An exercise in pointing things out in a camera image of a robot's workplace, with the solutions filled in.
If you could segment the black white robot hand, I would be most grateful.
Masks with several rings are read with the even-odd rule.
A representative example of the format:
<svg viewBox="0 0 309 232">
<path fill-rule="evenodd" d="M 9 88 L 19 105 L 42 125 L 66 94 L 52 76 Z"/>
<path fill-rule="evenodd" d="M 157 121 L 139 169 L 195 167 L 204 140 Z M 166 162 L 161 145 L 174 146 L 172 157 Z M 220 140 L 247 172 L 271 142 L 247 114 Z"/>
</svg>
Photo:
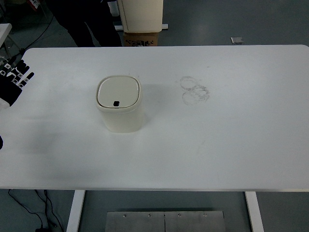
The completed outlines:
<svg viewBox="0 0 309 232">
<path fill-rule="evenodd" d="M 4 66 L 0 69 L 1 73 L 5 73 L 6 75 L 11 75 L 10 81 L 6 78 L 0 78 L 0 99 L 4 100 L 9 106 L 12 106 L 20 94 L 22 93 L 22 89 L 29 80 L 34 76 L 34 73 L 31 72 L 28 74 L 17 86 L 13 82 L 19 82 L 23 75 L 29 70 L 29 66 L 24 63 L 23 60 L 20 60 L 15 66 L 13 63 L 15 62 L 16 57 L 12 57 Z"/>
</svg>

